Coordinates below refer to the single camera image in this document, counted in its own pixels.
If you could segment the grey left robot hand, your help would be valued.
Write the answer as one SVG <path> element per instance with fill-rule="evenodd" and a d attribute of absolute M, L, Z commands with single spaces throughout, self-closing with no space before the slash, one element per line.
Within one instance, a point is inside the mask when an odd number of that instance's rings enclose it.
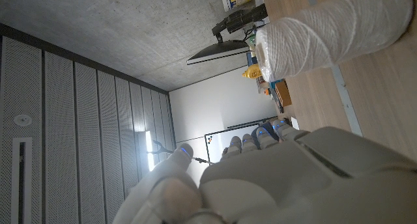
<path fill-rule="evenodd" d="M 234 137 L 199 183 L 179 146 L 135 187 L 115 223 L 415 223 L 416 162 L 334 127 L 282 120 Z"/>

